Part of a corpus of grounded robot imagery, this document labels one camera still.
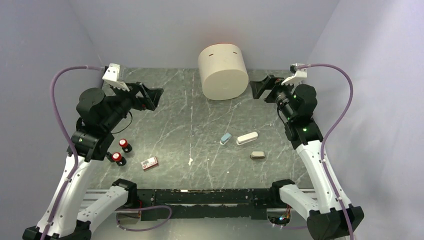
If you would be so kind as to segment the red white staple box sleeve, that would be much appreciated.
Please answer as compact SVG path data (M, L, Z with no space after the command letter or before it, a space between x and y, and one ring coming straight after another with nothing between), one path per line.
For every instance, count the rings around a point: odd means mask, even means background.
M156 156L150 157L141 162L142 170L147 171L159 165L158 158Z

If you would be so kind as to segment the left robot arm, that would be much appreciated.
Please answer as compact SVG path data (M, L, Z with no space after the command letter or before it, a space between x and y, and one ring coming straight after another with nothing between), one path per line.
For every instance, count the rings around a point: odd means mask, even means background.
M79 96L76 109L80 117L59 185L37 225L24 230L24 240L89 240L116 209L139 205L137 185L118 179L88 209L80 209L93 172L114 140L113 129L133 109L154 111L164 93L162 88L147 88L140 82L112 90L113 95L107 96L101 88L92 87Z

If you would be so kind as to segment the cream cylindrical container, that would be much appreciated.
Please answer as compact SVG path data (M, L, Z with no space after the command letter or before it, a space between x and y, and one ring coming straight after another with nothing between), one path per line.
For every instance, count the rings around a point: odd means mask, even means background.
M247 89L249 76L242 51L235 44L212 44L200 52L197 63L202 92L207 99L230 100Z

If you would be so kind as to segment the small beige stapler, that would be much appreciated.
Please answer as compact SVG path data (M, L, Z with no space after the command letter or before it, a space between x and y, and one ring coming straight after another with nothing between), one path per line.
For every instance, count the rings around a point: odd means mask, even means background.
M266 154L264 151L253 151L250 154L250 158L252 160L261 160L261 159L264 159L265 157L266 157Z

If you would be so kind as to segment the blue white stapler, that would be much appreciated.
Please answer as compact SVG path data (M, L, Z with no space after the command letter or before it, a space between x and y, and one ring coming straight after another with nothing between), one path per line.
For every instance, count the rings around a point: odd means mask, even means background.
M232 135L229 132L227 132L220 138L219 143L221 145L225 145L230 140L231 137Z

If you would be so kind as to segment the long white stapler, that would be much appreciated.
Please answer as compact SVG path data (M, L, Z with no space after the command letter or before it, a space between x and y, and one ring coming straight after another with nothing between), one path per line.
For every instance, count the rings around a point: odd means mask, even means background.
M236 144L238 146L241 146L241 145L250 143L252 141L255 141L258 138L258 136L259 136L259 134L256 131L238 136L236 138Z

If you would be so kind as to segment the red capped black bottle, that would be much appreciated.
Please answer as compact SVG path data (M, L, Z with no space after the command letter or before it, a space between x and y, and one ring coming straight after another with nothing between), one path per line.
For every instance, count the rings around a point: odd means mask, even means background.
M124 153L130 153L133 150L132 146L125 138L120 139L118 141L118 144L122 148Z

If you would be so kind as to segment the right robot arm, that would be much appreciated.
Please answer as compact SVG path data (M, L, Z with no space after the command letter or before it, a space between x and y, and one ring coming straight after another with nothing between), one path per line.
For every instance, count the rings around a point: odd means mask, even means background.
M292 180L285 179L273 182L270 202L275 207L285 204L295 210L305 219L314 240L353 240L365 214L347 197L327 157L325 139L313 118L318 104L316 90L307 84L286 85L283 81L268 75L249 85L254 99L270 91L264 101L276 104L285 135L306 167L316 199L301 191Z

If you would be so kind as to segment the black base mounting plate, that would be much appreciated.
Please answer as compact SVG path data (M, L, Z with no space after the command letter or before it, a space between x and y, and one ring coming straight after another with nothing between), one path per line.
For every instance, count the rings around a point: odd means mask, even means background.
M162 219L249 218L266 220L268 212L285 211L287 204L270 188L138 189L142 221Z

